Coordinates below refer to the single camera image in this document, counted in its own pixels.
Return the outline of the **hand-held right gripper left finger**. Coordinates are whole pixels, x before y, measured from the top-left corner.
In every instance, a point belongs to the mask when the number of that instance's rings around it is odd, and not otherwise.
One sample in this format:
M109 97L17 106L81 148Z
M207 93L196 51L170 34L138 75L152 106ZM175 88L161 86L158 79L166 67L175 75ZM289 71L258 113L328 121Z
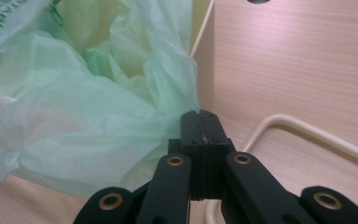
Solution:
M170 139L169 154L182 154L191 159L191 199L203 200L202 191L202 129L199 114L192 111L180 118L180 137Z

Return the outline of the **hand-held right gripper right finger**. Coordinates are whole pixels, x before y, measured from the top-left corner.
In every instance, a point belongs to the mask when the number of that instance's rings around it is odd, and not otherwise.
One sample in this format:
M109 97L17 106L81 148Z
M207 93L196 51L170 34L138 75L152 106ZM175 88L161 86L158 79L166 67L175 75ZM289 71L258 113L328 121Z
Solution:
M203 198L219 199L223 192L223 167L226 156L233 151L219 118L212 112L202 112L204 143Z

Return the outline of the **cream bin rim frame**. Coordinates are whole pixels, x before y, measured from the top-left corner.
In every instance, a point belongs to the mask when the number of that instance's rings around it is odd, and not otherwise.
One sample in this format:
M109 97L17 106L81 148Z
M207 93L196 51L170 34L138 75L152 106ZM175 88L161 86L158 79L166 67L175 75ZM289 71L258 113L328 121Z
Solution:
M336 149L340 155L348 156L351 161L358 160L358 146L312 126L305 121L284 114L275 114L264 118L250 135L241 151L250 153L264 132L273 127L278 127L281 130L286 129L287 131L292 130L297 136L316 139L328 147ZM333 194L332 190L329 192L315 191L311 198L322 207L323 211L334 211L337 213L344 206L344 196L337 192Z

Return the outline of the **green plastic bag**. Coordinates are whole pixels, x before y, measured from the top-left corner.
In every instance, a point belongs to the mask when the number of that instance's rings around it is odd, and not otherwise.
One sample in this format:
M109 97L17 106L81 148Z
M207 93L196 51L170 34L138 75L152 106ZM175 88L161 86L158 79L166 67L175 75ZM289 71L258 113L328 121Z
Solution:
M0 180L75 195L152 176L199 108L192 0L0 0Z

